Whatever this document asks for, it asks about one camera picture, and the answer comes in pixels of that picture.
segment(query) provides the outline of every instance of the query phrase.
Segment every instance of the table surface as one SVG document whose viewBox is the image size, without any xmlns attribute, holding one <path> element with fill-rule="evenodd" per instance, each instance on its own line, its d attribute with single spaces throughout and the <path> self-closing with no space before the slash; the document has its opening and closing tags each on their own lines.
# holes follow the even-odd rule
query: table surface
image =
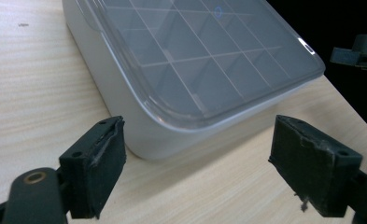
<svg viewBox="0 0 367 224">
<path fill-rule="evenodd" d="M 275 115 L 302 119 L 357 150 L 367 124 L 321 77 L 286 100 L 161 161 L 128 151 L 99 221 L 69 223 L 350 223 L 323 218 L 267 161 Z M 61 0 L 0 0 L 0 203 L 11 182 L 58 158 L 110 115 L 64 20 Z"/>
</svg>

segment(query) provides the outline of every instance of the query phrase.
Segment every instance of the plastic container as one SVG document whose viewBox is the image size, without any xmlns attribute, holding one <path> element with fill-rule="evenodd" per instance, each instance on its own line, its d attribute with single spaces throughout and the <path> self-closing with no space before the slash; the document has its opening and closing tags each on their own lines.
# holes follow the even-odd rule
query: plastic container
<svg viewBox="0 0 367 224">
<path fill-rule="evenodd" d="M 324 64 L 262 0 L 63 0 L 136 155 L 160 159 L 248 119 Z"/>
</svg>

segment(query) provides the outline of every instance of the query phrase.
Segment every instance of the grid pattern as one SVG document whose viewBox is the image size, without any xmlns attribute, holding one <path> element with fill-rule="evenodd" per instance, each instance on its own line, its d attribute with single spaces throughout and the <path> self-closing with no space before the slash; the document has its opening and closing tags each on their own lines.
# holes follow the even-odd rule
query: grid pattern
<svg viewBox="0 0 367 224">
<path fill-rule="evenodd" d="M 209 118 L 319 69 L 260 0 L 104 3 L 153 89 L 148 94 L 166 111 Z"/>
</svg>

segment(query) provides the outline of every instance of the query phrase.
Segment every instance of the transparent lid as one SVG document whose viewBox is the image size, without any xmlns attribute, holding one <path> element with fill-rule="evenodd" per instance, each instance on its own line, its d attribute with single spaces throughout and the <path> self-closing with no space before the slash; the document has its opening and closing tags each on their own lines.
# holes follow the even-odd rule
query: transparent lid
<svg viewBox="0 0 367 224">
<path fill-rule="evenodd" d="M 103 0 L 96 15 L 155 119 L 204 128 L 319 77 L 324 64 L 262 0 Z"/>
</svg>

